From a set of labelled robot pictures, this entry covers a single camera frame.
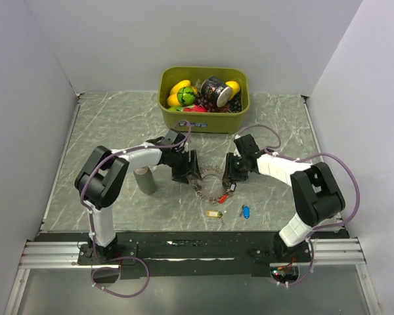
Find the large keyring with small rings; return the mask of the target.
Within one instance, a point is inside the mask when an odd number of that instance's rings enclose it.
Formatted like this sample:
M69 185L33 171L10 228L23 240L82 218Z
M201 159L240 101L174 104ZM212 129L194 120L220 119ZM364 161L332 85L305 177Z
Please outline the large keyring with small rings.
M201 171L202 180L194 179L192 187L198 199L212 205L221 204L217 200L224 194L231 196L232 192L222 183L223 174L219 167L207 166Z

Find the red tag key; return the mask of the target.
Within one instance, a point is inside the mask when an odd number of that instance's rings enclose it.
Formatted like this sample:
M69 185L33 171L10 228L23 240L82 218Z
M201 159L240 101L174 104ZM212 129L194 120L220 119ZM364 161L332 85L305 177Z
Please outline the red tag key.
M224 194L217 200L217 202L218 203L225 203L228 198L229 198L229 195L228 194Z

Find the yellow tag key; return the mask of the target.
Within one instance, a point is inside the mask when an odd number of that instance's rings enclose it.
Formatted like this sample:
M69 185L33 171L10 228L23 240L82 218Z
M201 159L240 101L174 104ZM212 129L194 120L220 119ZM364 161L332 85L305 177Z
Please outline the yellow tag key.
M213 218L213 219L219 219L221 222L221 225L224 225L223 222L223 214L220 211L207 211L206 212L206 216L209 218Z

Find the olive green plastic bin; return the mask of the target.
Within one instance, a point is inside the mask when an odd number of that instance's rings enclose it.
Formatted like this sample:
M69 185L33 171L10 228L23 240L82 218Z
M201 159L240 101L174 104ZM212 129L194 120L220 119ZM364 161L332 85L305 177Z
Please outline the olive green plastic bin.
M210 76L216 76L222 81L236 81L240 85L240 98L242 111L238 113L215 113L215 112L174 112L167 107L167 98L175 84L188 79L191 83L202 82ZM237 132L250 109L250 93L248 79L244 72L234 68L216 68L201 66L174 66L167 69L161 76L158 91L158 106L162 111L164 123L167 127L178 126L179 131L187 131L185 123L179 123L185 119L196 133L225 133Z

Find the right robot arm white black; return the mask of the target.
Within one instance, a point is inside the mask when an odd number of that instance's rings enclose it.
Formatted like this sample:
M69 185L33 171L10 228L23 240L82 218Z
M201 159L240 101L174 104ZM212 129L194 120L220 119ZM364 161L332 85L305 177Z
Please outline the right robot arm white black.
M292 189L295 215L274 235L270 252L289 261L307 236L326 219L345 209L341 190L327 164L310 164L261 150L251 135L234 139L235 153L225 158L222 183L229 187L248 179L250 173L272 177Z

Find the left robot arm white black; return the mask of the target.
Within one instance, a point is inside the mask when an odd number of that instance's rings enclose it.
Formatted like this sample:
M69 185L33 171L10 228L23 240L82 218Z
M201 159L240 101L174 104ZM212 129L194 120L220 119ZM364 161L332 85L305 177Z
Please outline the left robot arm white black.
M108 264L118 254L112 207L126 175L158 165L170 167L175 182L188 184L189 177L201 178L197 152L188 149L188 135L174 129L131 148L97 146L82 167L74 186L88 215L89 246L99 262Z

